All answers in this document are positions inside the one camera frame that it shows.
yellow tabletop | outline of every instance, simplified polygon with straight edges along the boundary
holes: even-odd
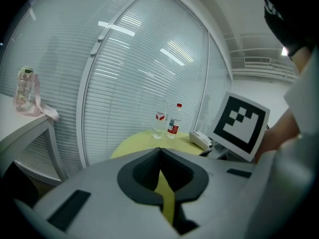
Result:
[[[136,133],[124,140],[113,152],[112,158],[121,157],[136,151],[149,148],[171,148],[178,151],[199,155],[203,152],[197,145],[189,142],[189,134],[178,132],[175,139],[170,139],[164,134],[161,139],[152,136],[152,131]],[[163,215],[172,224],[174,214],[174,192],[169,187],[162,172],[159,174],[158,186],[155,192],[161,194],[164,200]]]

white table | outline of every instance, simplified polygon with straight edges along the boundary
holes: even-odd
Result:
[[[52,118],[41,114],[37,117],[18,114],[13,107],[13,98],[0,94],[0,176],[33,142],[44,133],[46,147],[61,181],[68,178],[59,155]]]

black shirt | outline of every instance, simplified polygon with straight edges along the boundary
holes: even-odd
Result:
[[[317,0],[265,0],[265,20],[293,56],[300,48],[318,45]]]

bottle label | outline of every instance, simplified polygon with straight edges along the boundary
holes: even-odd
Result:
[[[156,113],[156,119],[157,120],[164,120],[164,118],[165,118],[165,114],[164,113],[160,113],[160,112]]]
[[[175,120],[173,118],[170,119],[169,121],[169,125],[168,125],[168,132],[169,133],[173,133],[173,134],[177,134],[177,130],[178,130],[178,127],[179,127],[179,120]]]

hand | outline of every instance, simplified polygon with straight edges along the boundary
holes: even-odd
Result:
[[[258,160],[260,159],[261,155],[267,151],[270,150],[276,150],[280,146],[280,143],[278,143],[278,138],[274,132],[274,130],[268,129],[266,130],[264,137],[261,141],[261,144],[257,150],[257,153],[255,155],[256,163],[258,163]]]

